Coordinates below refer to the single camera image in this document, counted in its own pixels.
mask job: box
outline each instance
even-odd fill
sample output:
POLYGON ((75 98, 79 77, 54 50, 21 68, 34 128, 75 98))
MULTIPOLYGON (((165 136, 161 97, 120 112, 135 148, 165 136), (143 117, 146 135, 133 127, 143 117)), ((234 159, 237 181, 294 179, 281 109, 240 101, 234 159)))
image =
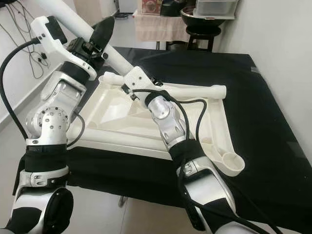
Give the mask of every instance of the box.
POLYGON ((162 0, 142 0, 142 14, 159 15, 162 0))
POLYGON ((197 0, 194 16, 234 19, 238 0, 197 0))

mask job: black cloth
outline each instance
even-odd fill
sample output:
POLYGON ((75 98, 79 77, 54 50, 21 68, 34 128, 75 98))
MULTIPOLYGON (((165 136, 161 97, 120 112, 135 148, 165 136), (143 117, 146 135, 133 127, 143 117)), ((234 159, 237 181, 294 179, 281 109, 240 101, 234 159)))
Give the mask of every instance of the black cloth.
MULTIPOLYGON (((312 233, 311 166, 249 55, 117 50, 163 82, 226 85, 231 139, 246 163, 231 180, 278 226, 312 233)), ((96 85, 87 83, 89 93, 82 105, 96 85)), ((68 152, 68 164, 72 185, 183 206, 171 161, 77 147, 68 152)), ((240 193, 232 191, 241 217, 265 222, 240 193)))

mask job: floor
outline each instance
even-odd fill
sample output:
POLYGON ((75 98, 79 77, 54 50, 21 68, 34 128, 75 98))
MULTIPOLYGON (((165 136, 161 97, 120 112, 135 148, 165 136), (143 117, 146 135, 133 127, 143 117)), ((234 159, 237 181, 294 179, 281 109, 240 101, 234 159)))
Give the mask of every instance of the floor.
MULTIPOLYGON (((155 42, 136 41, 132 17, 116 20, 113 46, 155 49, 155 42)), ((18 114, 21 122, 37 105, 39 96, 18 114)), ((19 159, 25 152, 25 143, 13 122, 0 133, 0 227, 9 220, 12 208, 12 189, 19 159)), ((169 207, 136 199, 128 199, 122 208, 119 196, 77 187, 68 187, 74 196, 74 210, 66 234, 199 234, 192 228, 184 209, 169 207)))

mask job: white pipe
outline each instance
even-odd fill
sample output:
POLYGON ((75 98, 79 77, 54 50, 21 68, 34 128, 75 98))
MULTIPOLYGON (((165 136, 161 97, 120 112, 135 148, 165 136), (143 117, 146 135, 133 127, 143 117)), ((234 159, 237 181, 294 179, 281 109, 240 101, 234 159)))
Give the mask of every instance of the white pipe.
MULTIPOLYGON (((124 80, 122 76, 116 75, 112 72, 105 72, 104 75, 98 79, 100 82, 122 86, 124 80)), ((175 98, 213 98, 224 99, 226 97, 225 85, 213 85, 211 87, 196 87, 196 88, 178 88, 170 85, 163 85, 161 89, 166 90, 170 95, 175 98)))
MULTIPOLYGON (((77 37, 89 42, 93 34, 93 28, 88 25, 80 16, 76 14, 62 0, 36 0, 37 3, 51 15, 55 16, 66 28, 77 37)), ((133 66, 111 45, 107 45, 105 53, 108 54, 106 63, 114 68, 119 74, 125 76, 133 69, 133 66)))
MULTIPOLYGON (((81 127, 72 125, 69 129, 68 138, 74 139, 81 131, 81 127)), ((85 128, 80 140, 110 143, 115 145, 132 146, 144 149, 166 152, 167 149, 162 140, 150 139, 142 136, 131 136, 123 133, 110 132, 99 129, 85 128)))
POLYGON ((89 42, 93 33, 90 27, 75 11, 62 0, 36 0, 49 14, 56 17, 66 28, 77 37, 89 42))
POLYGON ((122 76, 125 76, 133 69, 133 66, 110 44, 106 46, 104 52, 108 54, 108 58, 106 59, 105 63, 110 65, 122 76))
POLYGON ((213 99, 224 99, 226 97, 226 86, 225 85, 213 85, 205 88, 165 88, 165 90, 175 98, 213 98, 213 99))

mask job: black cable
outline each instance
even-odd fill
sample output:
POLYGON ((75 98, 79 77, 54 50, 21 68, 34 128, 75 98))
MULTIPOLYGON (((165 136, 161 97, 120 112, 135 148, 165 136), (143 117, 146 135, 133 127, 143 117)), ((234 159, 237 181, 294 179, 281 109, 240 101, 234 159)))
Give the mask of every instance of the black cable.
POLYGON ((223 213, 222 211, 218 211, 218 210, 203 206, 202 204, 200 204, 200 203, 192 200, 190 197, 188 197, 184 191, 184 185, 183 185, 184 173, 183 173, 182 168, 184 168, 184 167, 185 167, 185 159, 183 160, 182 165, 180 167, 180 173, 179 173, 179 177, 178 177, 178 188, 179 188, 179 191, 180 191, 180 193, 184 199, 186 199, 188 202, 190 202, 191 204, 193 204, 194 206, 196 206, 202 210, 210 212, 210 213, 217 215, 219 217, 223 217, 226 219, 230 219, 234 222, 240 223, 243 226, 246 226, 246 227, 254 230, 255 232, 257 232, 259 234, 269 234, 267 231, 263 230, 262 228, 256 226, 255 224, 253 224, 253 223, 251 223, 251 222, 249 222, 243 218, 240 218, 240 217, 235 216, 235 215, 233 215, 233 216, 227 215, 226 213, 223 213))
POLYGON ((10 106, 10 103, 5 95, 5 90, 3 86, 3 74, 6 66, 8 65, 9 61, 16 55, 19 51, 21 51, 23 48, 32 45, 32 44, 38 44, 40 43, 38 38, 31 39, 30 41, 18 46, 16 49, 14 49, 3 61, 1 67, 0 67, 0 95, 2 97, 3 103, 8 110, 10 116, 12 117, 13 121, 16 123, 17 127, 19 128, 21 134, 23 135, 24 139, 28 138, 28 135, 26 131, 24 130, 23 126, 21 125, 19 119, 15 115, 12 107, 10 106))
POLYGON ((83 117, 81 117, 81 115, 79 115, 79 114, 76 113, 76 112, 74 112, 74 113, 75 113, 76 116, 81 120, 82 128, 81 128, 81 131, 80 131, 79 135, 76 137, 76 139, 73 140, 72 142, 70 142, 70 143, 67 145, 67 147, 72 146, 73 144, 75 144, 75 143, 81 138, 81 136, 82 136, 82 134, 83 134, 83 132, 84 132, 85 126, 86 126, 83 117))
POLYGON ((201 120, 203 119, 204 114, 207 110, 207 102, 204 99, 195 99, 195 100, 190 100, 190 101, 179 101, 179 102, 182 104, 183 103, 189 104, 189 103, 195 103, 195 102, 202 102, 204 104, 203 109, 202 109, 202 111, 198 117, 197 124, 196 124, 196 140, 199 140, 199 127, 200 127, 201 120))
POLYGON ((168 101, 172 101, 174 102, 179 109, 181 110, 183 117, 184 117, 184 121, 185 121, 185 125, 186 125, 186 139, 190 139, 190 124, 189 124, 189 119, 187 118, 187 114, 185 112, 185 109, 183 108, 183 106, 179 103, 179 101, 177 101, 174 97, 167 95, 161 91, 158 90, 153 90, 153 89, 133 89, 132 90, 133 93, 138 93, 138 92, 146 92, 146 93, 155 93, 155 94, 160 94, 162 95, 164 98, 166 98, 168 101))

